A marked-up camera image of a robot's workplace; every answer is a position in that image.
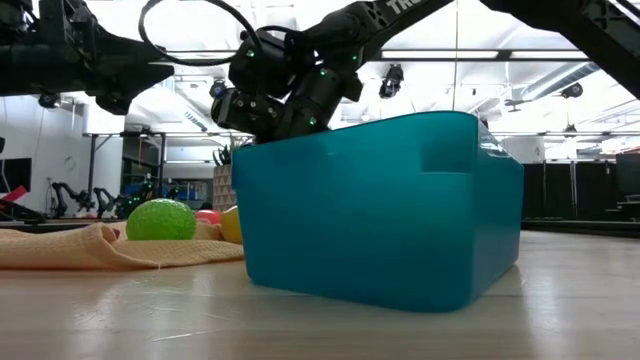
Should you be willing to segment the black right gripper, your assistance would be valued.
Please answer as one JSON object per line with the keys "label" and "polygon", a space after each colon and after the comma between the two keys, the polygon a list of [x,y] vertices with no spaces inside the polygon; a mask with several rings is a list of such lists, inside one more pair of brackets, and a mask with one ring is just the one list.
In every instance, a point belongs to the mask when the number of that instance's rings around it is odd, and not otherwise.
{"label": "black right gripper", "polygon": [[227,89],[211,107],[212,120],[223,129],[250,134],[256,144],[287,139],[285,105],[269,96]]}

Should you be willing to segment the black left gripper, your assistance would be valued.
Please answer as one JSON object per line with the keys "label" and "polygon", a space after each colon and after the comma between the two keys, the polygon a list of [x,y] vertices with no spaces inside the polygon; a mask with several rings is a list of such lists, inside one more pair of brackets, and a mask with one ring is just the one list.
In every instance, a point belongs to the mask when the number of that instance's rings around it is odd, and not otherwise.
{"label": "black left gripper", "polygon": [[[142,92],[174,75],[174,67],[147,64],[163,56],[152,46],[114,35],[99,25],[84,1],[31,1],[27,92],[84,91],[113,115],[127,115]],[[108,75],[102,67],[129,64]]]}

